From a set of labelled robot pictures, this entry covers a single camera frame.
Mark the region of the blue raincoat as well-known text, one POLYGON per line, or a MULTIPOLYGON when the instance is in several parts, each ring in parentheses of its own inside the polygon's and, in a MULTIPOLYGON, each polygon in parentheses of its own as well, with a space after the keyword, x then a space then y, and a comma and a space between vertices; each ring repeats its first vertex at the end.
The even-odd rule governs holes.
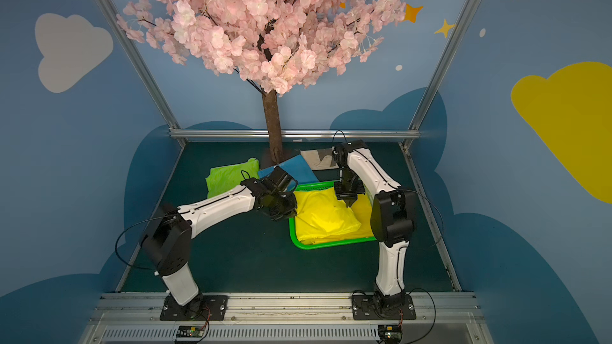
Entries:
POLYGON ((259 170, 258 176, 260 178, 268 176, 273 172, 276 167, 282 168, 285 172, 287 172, 297 181, 297 183, 292 182, 289 185, 289 190, 294 190, 298 185, 318 183, 319 181, 317 176, 315 176, 314 172, 311 170, 309 164, 307 164, 303 156, 300 154, 285 162, 282 162, 279 165, 259 170))

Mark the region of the small neon yellow raincoat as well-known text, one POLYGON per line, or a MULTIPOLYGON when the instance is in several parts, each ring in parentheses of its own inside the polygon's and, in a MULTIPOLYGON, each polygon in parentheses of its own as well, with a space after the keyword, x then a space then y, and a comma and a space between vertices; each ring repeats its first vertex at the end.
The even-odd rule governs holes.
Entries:
POLYGON ((296 191, 296 234, 300 239, 344 235, 361 228, 352 209, 338 200, 333 188, 296 191))

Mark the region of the lime green raincoat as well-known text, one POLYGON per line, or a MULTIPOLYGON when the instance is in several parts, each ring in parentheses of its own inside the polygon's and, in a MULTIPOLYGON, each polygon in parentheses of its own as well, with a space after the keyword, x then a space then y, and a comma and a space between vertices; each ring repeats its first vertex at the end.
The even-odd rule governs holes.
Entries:
POLYGON ((259 161, 250 158, 246 162, 210 169, 210 174, 206 178, 208 198, 216 197, 241 184, 249 178, 259 178, 259 161))

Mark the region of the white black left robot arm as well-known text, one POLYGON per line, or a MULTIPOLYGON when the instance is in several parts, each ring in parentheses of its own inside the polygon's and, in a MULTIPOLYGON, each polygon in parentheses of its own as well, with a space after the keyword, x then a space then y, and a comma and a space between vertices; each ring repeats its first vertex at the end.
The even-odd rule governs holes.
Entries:
POLYGON ((170 293, 170 301, 188 311, 202 299, 189 268, 191 241, 216 224, 251 210, 264 210, 274 221, 296 215, 293 187, 298 181, 280 167, 264 178, 247 178, 210 199, 164 213, 143 232, 140 247, 170 293))

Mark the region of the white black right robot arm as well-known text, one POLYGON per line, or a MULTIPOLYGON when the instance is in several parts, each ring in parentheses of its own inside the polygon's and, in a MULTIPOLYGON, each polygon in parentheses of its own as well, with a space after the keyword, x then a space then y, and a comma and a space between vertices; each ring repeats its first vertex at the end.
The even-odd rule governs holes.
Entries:
POLYGON ((336 198, 351 206, 363 194, 371 199, 370 226, 379 243, 379 270, 372 308, 380 316, 399 314, 406 303, 403 280, 406 251, 416 230, 414 207, 418 196, 395 181, 361 140, 332 149, 340 180, 336 198))

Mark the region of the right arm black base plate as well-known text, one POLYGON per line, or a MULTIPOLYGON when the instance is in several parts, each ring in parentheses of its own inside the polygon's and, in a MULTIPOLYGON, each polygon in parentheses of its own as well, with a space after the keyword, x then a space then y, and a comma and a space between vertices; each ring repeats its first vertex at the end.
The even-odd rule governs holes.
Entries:
POLYGON ((405 303, 400 307, 379 307, 373 294, 353 293, 350 297, 354 320, 416 320, 417 314, 410 296, 405 297, 405 303))

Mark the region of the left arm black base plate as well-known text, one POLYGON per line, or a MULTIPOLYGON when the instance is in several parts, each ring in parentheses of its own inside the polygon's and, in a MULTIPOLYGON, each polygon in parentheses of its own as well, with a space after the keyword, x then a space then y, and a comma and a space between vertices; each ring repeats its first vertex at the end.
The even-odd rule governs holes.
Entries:
POLYGON ((180 306, 172 295, 164 299, 159 316, 160 321, 223 321, 227 296, 206 296, 200 294, 185 306, 180 306))

